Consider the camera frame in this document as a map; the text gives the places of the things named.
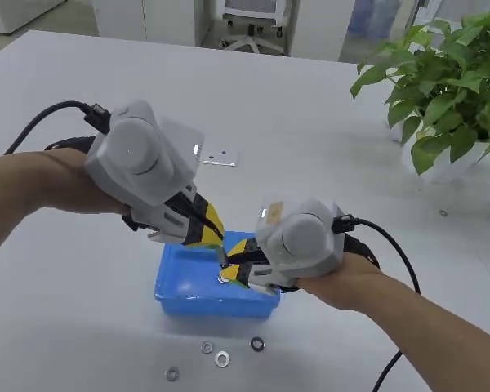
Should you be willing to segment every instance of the forearm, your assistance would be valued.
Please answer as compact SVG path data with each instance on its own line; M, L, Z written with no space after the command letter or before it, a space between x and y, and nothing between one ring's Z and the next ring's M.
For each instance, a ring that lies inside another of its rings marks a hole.
M490 336L402 283L369 279L359 311L376 322L434 392L490 392Z
M0 245L10 232L36 209L37 160L30 154L0 157Z

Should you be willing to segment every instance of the gray floor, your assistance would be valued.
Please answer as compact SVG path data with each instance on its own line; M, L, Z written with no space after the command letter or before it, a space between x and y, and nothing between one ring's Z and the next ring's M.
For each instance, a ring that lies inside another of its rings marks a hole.
M13 34L0 34L0 50L23 33L33 29L58 33L98 35L92 7L75 0L68 0L16 30Z

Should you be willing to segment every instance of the white plant pot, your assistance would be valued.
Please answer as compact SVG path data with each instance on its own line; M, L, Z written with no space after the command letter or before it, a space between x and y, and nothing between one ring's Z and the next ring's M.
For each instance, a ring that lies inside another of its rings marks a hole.
M397 126L401 128L403 134L403 123L401 122L395 127ZM416 134L412 135L403 146L401 153L401 162L412 173L417 173L412 163L411 154L412 146L416 143L416 140ZM447 183L455 180L463 176L471 166L475 165L483 157L487 147L488 143L477 142L468 153L457 159L454 163L450 163L450 147L448 147L435 159L434 165L421 174L421 178L426 182L432 183Z

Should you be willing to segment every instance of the hand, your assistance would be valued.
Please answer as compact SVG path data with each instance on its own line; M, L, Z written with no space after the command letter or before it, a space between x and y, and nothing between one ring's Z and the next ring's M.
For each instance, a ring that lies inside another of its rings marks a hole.
M357 310L363 291L372 278L385 275L360 255L345 253L342 266L319 278L298 279L296 285L321 301L342 310Z
M54 207L79 213L129 213L129 208L101 191L85 172L86 155L75 149L27 153L36 167L34 210Z

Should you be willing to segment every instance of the chair base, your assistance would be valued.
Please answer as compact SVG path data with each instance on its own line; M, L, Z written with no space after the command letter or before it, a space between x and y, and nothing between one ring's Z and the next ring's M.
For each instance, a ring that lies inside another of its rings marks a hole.
M267 47L270 50L280 54L283 54L284 52L281 46L275 45L272 42L267 41L266 39L252 37L250 35L230 35L228 37L225 37L225 41L230 41L230 42L234 41L233 44L227 46L224 49L225 51L235 51L240 47L244 47L248 45L249 47L251 47L254 53L258 53L258 54L261 53L259 47Z

